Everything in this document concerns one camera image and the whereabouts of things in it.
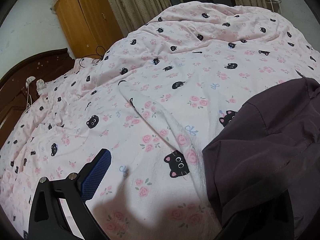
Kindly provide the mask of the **purple grey hooded jacket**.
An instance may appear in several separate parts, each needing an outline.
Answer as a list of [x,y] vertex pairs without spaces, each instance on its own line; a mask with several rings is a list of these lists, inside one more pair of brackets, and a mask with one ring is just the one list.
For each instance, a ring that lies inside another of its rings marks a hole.
[[246,101],[203,150],[218,239],[319,239],[319,83]]

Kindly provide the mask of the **dark wooden headboard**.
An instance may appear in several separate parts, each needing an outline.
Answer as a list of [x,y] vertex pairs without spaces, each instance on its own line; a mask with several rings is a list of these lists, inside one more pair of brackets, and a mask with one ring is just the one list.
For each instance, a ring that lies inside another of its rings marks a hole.
[[36,81],[53,81],[74,67],[68,49],[33,55],[13,66],[1,78],[1,146],[3,146],[27,108],[39,98]]

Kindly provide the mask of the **pink cat print duvet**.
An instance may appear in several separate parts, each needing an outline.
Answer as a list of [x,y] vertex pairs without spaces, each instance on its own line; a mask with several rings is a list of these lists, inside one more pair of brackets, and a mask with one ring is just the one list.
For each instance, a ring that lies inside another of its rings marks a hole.
[[111,239],[213,239],[202,150],[249,98],[300,76],[319,79],[319,52],[283,16],[169,7],[24,109],[1,149],[1,206],[27,238],[39,179],[79,172],[105,148],[112,163],[87,206]]

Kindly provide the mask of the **orange wooden wardrobe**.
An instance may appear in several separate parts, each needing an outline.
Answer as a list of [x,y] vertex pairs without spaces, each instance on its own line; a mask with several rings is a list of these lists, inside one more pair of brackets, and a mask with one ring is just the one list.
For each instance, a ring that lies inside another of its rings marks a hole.
[[54,9],[77,59],[108,50],[124,37],[108,0],[57,0]]

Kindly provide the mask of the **white shelf rack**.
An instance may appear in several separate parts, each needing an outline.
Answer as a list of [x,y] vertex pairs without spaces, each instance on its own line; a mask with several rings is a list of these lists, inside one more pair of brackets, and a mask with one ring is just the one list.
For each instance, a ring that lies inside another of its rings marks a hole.
[[267,9],[276,12],[278,14],[282,14],[281,10],[281,0],[265,0]]

